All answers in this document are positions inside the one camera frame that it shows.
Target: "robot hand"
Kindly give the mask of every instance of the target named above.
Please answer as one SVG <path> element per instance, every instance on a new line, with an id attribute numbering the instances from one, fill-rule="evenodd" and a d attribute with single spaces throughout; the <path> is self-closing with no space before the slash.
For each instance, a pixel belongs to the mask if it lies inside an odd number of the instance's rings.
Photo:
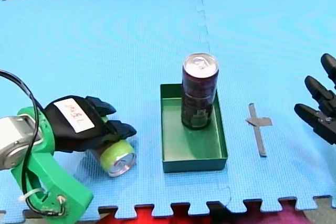
<path id="1" fill-rule="evenodd" d="M 106 142 L 116 143 L 135 135 L 125 123 L 108 120 L 115 108 L 95 97 L 69 95 L 51 102 L 44 109 L 55 136 L 55 151 L 95 150 Z"/>
<path id="2" fill-rule="evenodd" d="M 329 54 L 324 54 L 321 57 L 321 63 L 329 79 L 336 84 L 336 59 Z M 318 102 L 320 110 L 317 111 L 304 104 L 296 104 L 295 112 L 313 128 L 316 134 L 330 144 L 336 143 L 336 95 L 311 76 L 306 77 L 305 84 L 313 99 Z"/>

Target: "tall can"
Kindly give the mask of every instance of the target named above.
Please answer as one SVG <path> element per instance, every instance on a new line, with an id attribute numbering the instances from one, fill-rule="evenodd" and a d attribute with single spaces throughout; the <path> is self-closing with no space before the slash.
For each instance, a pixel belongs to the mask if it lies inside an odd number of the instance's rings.
<path id="1" fill-rule="evenodd" d="M 209 125 L 217 89 L 218 61 L 205 53 L 188 56 L 182 67 L 182 123 L 191 129 Z"/>

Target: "blue foam mat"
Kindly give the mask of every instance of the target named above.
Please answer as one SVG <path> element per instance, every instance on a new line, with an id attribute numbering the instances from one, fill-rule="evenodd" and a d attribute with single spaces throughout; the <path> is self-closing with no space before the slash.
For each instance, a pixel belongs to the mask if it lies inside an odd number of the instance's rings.
<path id="1" fill-rule="evenodd" d="M 325 84 L 319 64 L 336 55 L 335 0 L 12 0 L 0 3 L 1 68 L 19 75 L 46 105 L 63 95 L 92 95 L 117 108 L 114 118 L 133 125 L 136 167 L 109 178 L 90 154 L 55 158 L 94 193 L 82 220 L 99 218 L 99 207 L 118 207 L 118 218 L 135 217 L 134 206 L 154 205 L 154 216 L 172 214 L 171 203 L 189 202 L 189 213 L 208 213 L 209 201 L 233 212 L 261 199 L 263 211 L 281 210 L 279 198 L 297 198 L 312 209 L 315 196 L 336 191 L 336 153 L 293 111 L 314 106 L 303 80 Z M 205 51 L 220 63 L 218 95 L 229 159 L 219 172 L 164 174 L 161 164 L 160 84 L 181 82 L 185 56 Z M 0 80 L 10 96 L 1 116 L 29 101 Z M 245 119 L 254 102 L 267 158 L 260 158 Z M 23 221 L 27 209 L 9 171 L 0 172 L 3 223 Z"/>

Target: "green metal tray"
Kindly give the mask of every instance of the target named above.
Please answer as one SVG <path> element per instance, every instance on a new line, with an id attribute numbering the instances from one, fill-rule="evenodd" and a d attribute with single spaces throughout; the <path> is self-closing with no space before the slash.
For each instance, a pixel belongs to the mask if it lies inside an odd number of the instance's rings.
<path id="1" fill-rule="evenodd" d="M 165 173 L 225 167 L 227 150 L 217 93 L 209 126 L 190 130 L 181 121 L 181 84 L 162 84 L 161 129 Z"/>

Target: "white label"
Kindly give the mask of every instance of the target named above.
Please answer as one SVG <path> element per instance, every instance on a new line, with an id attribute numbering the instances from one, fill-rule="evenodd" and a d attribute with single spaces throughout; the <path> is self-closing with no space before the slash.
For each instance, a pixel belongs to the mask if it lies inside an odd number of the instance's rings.
<path id="1" fill-rule="evenodd" d="M 54 105 L 68 120 L 76 133 L 95 126 L 73 98 L 55 102 Z"/>

